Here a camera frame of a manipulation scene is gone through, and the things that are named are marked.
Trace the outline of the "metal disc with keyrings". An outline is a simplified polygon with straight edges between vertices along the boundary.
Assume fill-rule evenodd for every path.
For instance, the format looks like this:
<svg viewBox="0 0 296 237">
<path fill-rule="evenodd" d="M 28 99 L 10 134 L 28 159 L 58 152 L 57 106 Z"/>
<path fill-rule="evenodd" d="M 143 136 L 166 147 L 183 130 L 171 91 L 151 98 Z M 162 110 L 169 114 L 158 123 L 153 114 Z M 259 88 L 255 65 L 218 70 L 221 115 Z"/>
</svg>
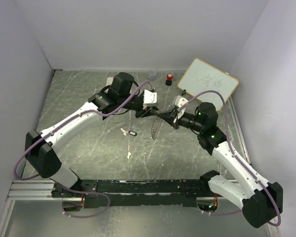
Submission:
<svg viewBox="0 0 296 237">
<path fill-rule="evenodd" d="M 153 140 L 156 140 L 159 130 L 160 130 L 160 118 L 155 117 L 151 127 L 151 138 Z"/>
</svg>

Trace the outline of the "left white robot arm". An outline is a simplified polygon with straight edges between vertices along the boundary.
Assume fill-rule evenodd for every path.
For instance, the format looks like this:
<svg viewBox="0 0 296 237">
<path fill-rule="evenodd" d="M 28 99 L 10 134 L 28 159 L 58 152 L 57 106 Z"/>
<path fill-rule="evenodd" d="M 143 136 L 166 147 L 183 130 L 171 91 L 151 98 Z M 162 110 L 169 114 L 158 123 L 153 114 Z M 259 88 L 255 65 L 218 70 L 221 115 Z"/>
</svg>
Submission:
<svg viewBox="0 0 296 237">
<path fill-rule="evenodd" d="M 135 111 L 138 115 L 158 104 L 155 89 L 143 89 L 144 85 L 135 82 L 128 73 L 120 72 L 113 77 L 111 84 L 91 96 L 77 111 L 61 122 L 37 132 L 32 130 L 26 135 L 27 162 L 42 178 L 51 179 L 62 186 L 70 197 L 78 196 L 82 191 L 80 177 L 66 167 L 58 153 L 64 145 L 89 125 L 100 119 L 106 119 L 121 109 Z"/>
</svg>

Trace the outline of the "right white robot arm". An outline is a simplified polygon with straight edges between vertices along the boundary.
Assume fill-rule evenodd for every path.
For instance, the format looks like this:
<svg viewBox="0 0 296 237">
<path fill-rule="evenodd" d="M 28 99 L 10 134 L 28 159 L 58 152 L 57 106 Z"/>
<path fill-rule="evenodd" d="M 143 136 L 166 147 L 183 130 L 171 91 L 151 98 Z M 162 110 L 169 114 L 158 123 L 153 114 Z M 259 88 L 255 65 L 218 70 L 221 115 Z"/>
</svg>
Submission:
<svg viewBox="0 0 296 237">
<path fill-rule="evenodd" d="M 199 184 L 200 193 L 207 197 L 215 193 L 226 198 L 240 209 L 247 222 L 255 228 L 266 223 L 279 226 L 283 211 L 283 188 L 277 182 L 270 183 L 239 155 L 228 133 L 217 126 L 215 106 L 203 102 L 193 114 L 181 115 L 181 110 L 174 106 L 158 112 L 158 117 L 175 129 L 183 126 L 197 132 L 200 146 L 219 160 L 237 180 L 234 184 L 218 172 L 210 171 L 202 176 L 204 181 Z"/>
</svg>

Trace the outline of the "key with black tag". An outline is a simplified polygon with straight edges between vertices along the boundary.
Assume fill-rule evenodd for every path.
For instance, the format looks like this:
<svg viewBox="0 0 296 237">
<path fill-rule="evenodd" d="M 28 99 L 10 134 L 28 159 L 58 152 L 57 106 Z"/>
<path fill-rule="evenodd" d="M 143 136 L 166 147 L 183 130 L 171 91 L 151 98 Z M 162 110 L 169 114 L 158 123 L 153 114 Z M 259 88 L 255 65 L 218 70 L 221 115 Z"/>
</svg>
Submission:
<svg viewBox="0 0 296 237">
<path fill-rule="evenodd" d="M 130 135 L 130 136 L 137 136 L 137 133 L 134 132 L 134 131 L 131 131 L 131 130 L 126 131 L 125 129 L 121 128 L 121 131 L 123 132 L 123 135 L 124 135 L 124 136 L 127 136 L 127 135 Z"/>
</svg>

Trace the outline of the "red black stamp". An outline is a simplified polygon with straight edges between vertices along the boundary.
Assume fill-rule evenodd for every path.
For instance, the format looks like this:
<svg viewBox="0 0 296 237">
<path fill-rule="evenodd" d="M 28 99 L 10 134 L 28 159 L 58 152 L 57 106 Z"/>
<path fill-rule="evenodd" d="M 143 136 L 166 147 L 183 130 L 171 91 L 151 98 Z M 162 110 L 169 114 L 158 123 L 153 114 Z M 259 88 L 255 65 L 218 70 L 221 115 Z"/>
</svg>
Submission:
<svg viewBox="0 0 296 237">
<path fill-rule="evenodd" d="M 172 74 L 167 74 L 167 79 L 166 79 L 165 84 L 167 86 L 171 86 L 172 85 L 172 79 L 173 79 L 173 75 Z"/>
</svg>

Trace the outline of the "small clear cup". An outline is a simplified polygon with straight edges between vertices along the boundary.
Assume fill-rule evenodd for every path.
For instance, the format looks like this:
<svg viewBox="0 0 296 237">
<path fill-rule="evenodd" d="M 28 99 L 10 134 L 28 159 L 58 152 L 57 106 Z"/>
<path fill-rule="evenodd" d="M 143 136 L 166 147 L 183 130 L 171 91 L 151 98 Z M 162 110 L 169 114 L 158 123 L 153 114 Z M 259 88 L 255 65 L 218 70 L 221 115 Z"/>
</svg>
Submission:
<svg viewBox="0 0 296 237">
<path fill-rule="evenodd" d="M 148 77 L 150 80 L 156 80 L 157 72 L 154 69 L 149 69 L 148 70 Z"/>
</svg>

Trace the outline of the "white staple box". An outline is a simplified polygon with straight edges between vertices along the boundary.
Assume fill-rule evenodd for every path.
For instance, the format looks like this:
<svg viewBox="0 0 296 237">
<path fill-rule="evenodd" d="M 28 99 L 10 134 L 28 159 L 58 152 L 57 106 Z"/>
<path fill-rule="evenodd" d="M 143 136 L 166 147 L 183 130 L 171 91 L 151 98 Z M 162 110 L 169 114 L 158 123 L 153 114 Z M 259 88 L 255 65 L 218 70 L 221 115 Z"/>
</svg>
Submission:
<svg viewBox="0 0 296 237">
<path fill-rule="evenodd" d="M 107 77 L 106 85 L 111 85 L 113 82 L 113 77 Z"/>
</svg>

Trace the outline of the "small whiteboard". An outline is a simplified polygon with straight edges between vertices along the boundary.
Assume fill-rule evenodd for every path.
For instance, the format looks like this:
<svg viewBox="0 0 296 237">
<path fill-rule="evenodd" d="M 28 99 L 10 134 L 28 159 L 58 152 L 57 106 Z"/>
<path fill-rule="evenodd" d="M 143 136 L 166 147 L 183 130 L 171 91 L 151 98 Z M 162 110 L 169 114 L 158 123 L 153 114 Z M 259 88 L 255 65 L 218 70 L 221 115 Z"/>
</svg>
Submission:
<svg viewBox="0 0 296 237">
<path fill-rule="evenodd" d="M 178 82 L 178 88 L 191 96 L 203 91 L 217 91 L 228 101 L 239 80 L 207 62 L 195 58 Z"/>
</svg>

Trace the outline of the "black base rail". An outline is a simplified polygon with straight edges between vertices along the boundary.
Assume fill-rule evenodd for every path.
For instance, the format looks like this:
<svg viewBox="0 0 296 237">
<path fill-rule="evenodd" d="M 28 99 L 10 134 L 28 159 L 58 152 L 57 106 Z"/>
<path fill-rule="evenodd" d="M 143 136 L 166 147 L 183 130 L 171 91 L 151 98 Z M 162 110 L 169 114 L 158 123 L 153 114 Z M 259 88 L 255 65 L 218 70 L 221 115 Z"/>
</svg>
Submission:
<svg viewBox="0 0 296 237">
<path fill-rule="evenodd" d="M 111 206 L 181 205 L 211 212 L 218 208 L 218 195 L 202 179 L 82 180 L 74 188 L 105 194 Z"/>
</svg>

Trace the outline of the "aluminium frame rail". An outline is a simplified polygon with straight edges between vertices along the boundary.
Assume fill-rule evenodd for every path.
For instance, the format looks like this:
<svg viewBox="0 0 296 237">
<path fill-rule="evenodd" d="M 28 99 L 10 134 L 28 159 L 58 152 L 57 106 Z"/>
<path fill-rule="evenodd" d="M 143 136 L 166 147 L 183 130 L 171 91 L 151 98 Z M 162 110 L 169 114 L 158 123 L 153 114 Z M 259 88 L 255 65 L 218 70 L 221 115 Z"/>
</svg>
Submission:
<svg viewBox="0 0 296 237">
<path fill-rule="evenodd" d="M 13 181 L 7 200 L 52 200 L 53 186 L 50 180 Z"/>
</svg>

